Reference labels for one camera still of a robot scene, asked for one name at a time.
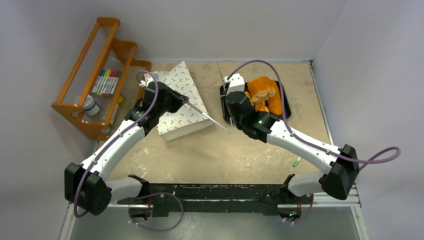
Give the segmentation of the large fake bread loaf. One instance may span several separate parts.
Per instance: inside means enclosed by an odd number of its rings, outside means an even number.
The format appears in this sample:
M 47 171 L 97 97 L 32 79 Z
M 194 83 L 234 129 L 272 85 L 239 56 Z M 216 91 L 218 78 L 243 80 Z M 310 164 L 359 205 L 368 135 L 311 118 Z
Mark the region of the large fake bread loaf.
M 276 94 L 275 81 L 266 76 L 258 77 L 247 83 L 250 98 L 254 103 L 267 101 Z

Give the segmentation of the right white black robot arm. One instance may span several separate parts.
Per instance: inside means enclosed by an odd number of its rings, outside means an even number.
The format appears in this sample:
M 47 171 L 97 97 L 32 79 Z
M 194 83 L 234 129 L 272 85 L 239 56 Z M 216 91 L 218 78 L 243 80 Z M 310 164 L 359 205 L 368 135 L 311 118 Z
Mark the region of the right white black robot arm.
M 339 148 L 289 129 L 276 115 L 256 111 L 242 91 L 229 93 L 225 104 L 237 129 L 249 138 L 288 150 L 317 167 L 316 172 L 286 179 L 280 191 L 284 202 L 292 204 L 303 195 L 321 192 L 338 200 L 347 199 L 359 174 L 357 163 L 343 159 L 356 156 L 352 146 Z

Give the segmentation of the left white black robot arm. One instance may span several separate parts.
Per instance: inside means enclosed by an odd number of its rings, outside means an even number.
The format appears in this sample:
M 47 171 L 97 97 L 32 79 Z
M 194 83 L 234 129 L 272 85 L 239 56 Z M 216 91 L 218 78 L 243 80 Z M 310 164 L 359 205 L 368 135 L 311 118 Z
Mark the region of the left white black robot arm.
M 163 82 L 153 81 L 145 87 L 118 130 L 95 153 L 80 164 L 71 162 L 65 168 L 64 196 L 73 204 L 76 218 L 87 213 L 97 216 L 113 200 L 130 198 L 138 205 L 148 201 L 148 189 L 135 177 L 127 177 L 123 184 L 112 187 L 106 181 L 127 152 L 158 125 L 162 115 L 174 114 L 185 105 L 217 124 L 205 111 L 190 103 L 188 96 Z

